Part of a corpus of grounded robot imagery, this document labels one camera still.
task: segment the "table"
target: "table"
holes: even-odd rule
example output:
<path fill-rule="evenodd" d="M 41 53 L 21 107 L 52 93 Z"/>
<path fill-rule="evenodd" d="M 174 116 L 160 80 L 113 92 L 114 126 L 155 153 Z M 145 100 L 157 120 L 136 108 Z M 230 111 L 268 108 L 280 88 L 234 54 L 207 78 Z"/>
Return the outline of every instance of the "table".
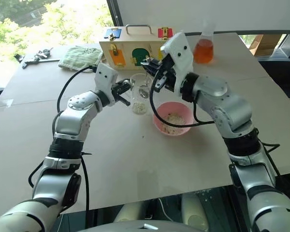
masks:
<path fill-rule="evenodd" d="M 196 65 L 195 71 L 207 75 L 221 74 L 220 77 L 228 80 L 234 92 L 251 103 L 252 120 L 260 131 L 260 139 L 281 144 L 273 151 L 273 160 L 282 174 L 290 173 L 289 99 L 236 34 L 215 35 L 214 39 L 217 66 Z M 196 40 L 189 38 L 191 44 Z M 224 54 L 227 47 L 234 49 Z M 136 72 L 120 72 L 119 78 Z M 48 154 L 56 99 L 71 74 L 57 68 L 55 63 L 29 66 L 25 70 L 19 69 L 2 93 L 0 215 L 31 197 L 27 178 Z M 94 89 L 93 76 L 92 73 L 82 73 L 73 80 L 61 108 L 64 108 L 68 97 Z M 166 90 L 154 97 L 156 105 L 165 101 L 181 101 Z M 8 99 L 13 99 L 9 107 L 2 104 Z M 201 110 L 199 115 L 203 120 L 209 119 Z M 214 125 L 192 128 L 180 137 L 168 137 L 157 131 L 151 114 L 136 116 L 121 103 L 105 107 L 92 121 L 84 151 L 93 154 L 85 157 L 90 209 L 232 183 L 227 149 Z M 83 177 L 81 168 L 77 172 Z M 78 201 L 69 212 L 84 209 L 83 182 Z"/>

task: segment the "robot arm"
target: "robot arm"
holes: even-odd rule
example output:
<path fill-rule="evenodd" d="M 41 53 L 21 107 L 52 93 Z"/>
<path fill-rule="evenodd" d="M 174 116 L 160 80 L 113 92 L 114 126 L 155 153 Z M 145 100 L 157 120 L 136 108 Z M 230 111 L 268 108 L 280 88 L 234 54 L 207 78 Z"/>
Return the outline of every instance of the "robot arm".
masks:
<path fill-rule="evenodd" d="M 58 215 L 75 204 L 81 176 L 75 173 L 81 164 L 83 143 L 92 119 L 105 106 L 117 101 L 130 103 L 120 95 L 130 89 L 127 80 L 115 83 L 117 72 L 98 65 L 96 90 L 74 96 L 59 116 L 49 154 L 44 158 L 32 199 L 24 201 L 0 217 L 0 232 L 50 231 Z"/>
<path fill-rule="evenodd" d="M 165 86 L 212 117 L 228 148 L 233 183 L 247 195 L 253 231 L 290 232 L 290 199 L 275 189 L 275 172 L 251 122 L 249 103 L 224 80 L 192 73 L 193 57 L 184 33 L 166 42 L 161 53 L 162 61 L 148 58 L 142 63 L 155 77 L 154 90 Z"/>

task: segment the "white cable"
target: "white cable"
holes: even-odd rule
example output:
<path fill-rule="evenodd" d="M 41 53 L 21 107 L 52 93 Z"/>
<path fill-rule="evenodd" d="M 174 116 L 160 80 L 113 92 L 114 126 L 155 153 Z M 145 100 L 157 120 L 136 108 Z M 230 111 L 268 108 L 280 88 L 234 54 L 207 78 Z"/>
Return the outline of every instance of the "white cable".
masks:
<path fill-rule="evenodd" d="M 59 226 L 58 226 L 57 232 L 59 232 L 59 229 L 60 229 L 60 226 L 61 226 L 61 223 L 62 223 L 62 219 L 63 219 L 63 215 L 61 216 L 61 220 L 60 220 L 60 223 L 59 223 Z"/>
<path fill-rule="evenodd" d="M 170 220 L 170 221 L 173 221 L 164 211 L 164 207 L 163 207 L 163 203 L 162 203 L 162 200 L 160 198 L 158 198 L 158 200 L 160 201 L 160 204 L 161 204 L 161 208 L 162 208 L 162 211 L 163 211 L 163 214 Z"/>

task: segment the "green towel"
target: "green towel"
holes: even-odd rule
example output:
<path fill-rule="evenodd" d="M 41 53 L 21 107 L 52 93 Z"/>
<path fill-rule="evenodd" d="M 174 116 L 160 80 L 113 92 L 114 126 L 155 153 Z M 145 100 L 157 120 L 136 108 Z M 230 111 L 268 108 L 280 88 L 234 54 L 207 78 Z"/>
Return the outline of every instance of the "green towel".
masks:
<path fill-rule="evenodd" d="M 75 46 L 67 51 L 58 66 L 78 71 L 89 65 L 98 65 L 102 55 L 103 52 L 97 48 Z"/>

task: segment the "pink bowl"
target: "pink bowl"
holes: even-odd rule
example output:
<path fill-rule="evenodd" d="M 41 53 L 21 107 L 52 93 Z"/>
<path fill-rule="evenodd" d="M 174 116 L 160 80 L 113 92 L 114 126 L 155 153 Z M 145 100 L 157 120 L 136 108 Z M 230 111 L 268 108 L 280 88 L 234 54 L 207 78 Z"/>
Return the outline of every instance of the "pink bowl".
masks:
<path fill-rule="evenodd" d="M 180 102 L 169 101 L 163 103 L 161 106 L 157 108 L 157 112 L 162 118 L 166 117 L 170 113 L 177 113 L 184 119 L 184 121 L 186 122 L 185 125 L 193 124 L 194 122 L 192 111 L 188 107 L 186 107 L 183 103 Z M 168 134 L 162 131 L 163 123 L 155 116 L 155 114 L 153 115 L 153 122 L 161 133 L 169 136 L 178 136 L 184 134 L 191 128 L 191 127 L 182 128 L 182 131 L 179 134 Z"/>

